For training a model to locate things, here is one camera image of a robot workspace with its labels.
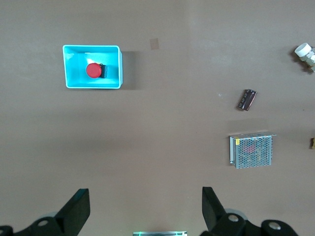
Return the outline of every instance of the cyan plastic tray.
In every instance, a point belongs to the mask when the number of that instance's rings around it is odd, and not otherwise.
[[[65,85],[69,89],[119,89],[123,83],[123,55],[116,45],[64,45]],[[106,78],[86,73],[90,63],[107,66]]]

